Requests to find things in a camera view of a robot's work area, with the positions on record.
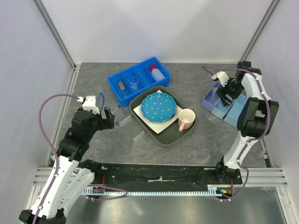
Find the glass jar with lid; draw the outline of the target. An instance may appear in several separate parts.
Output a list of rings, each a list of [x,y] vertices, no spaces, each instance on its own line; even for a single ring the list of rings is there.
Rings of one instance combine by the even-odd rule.
[[[216,101],[219,98],[216,92],[217,92],[217,90],[212,89],[211,94],[210,94],[211,101]]]

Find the blue safety glasses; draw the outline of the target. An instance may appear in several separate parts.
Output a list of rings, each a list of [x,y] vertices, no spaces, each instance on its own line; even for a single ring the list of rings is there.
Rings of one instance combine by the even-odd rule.
[[[100,111],[102,111],[102,109],[104,108],[104,103],[105,103],[105,96],[104,94],[101,92],[98,95],[98,107],[100,109]]]

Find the white wash bottle red cap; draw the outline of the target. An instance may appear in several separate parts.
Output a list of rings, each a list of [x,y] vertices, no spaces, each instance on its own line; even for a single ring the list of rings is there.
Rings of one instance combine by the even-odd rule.
[[[156,63],[153,63],[150,67],[150,71],[151,71],[151,75],[153,76],[153,78],[155,79],[155,81],[160,81],[162,79],[164,79],[164,75],[162,74],[162,72],[156,68]]]

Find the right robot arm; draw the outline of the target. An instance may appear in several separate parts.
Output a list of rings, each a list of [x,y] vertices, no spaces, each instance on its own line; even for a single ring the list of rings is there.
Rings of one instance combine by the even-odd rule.
[[[223,106],[235,105],[242,91],[248,97],[237,121],[238,135],[214,171],[215,180],[221,184],[242,183],[242,161],[252,146],[269,134],[279,109],[279,103],[266,93],[261,71],[251,62],[239,62],[235,71],[235,77],[228,77],[226,69],[212,77],[221,83],[216,93]]]

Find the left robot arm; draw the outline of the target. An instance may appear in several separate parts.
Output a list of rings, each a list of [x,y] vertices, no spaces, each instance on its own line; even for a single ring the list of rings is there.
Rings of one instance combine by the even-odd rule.
[[[44,189],[29,210],[23,210],[19,220],[24,224],[64,224],[75,201],[90,183],[99,183],[103,173],[93,161],[82,162],[89,142],[97,131],[114,128],[115,116],[110,109],[101,114],[79,108],[71,128],[59,143],[58,161]]]

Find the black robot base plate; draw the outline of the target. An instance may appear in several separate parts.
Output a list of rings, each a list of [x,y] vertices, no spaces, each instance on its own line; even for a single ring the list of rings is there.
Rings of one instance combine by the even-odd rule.
[[[129,191],[206,190],[208,185],[242,184],[239,169],[215,167],[80,162],[94,173],[94,184]]]

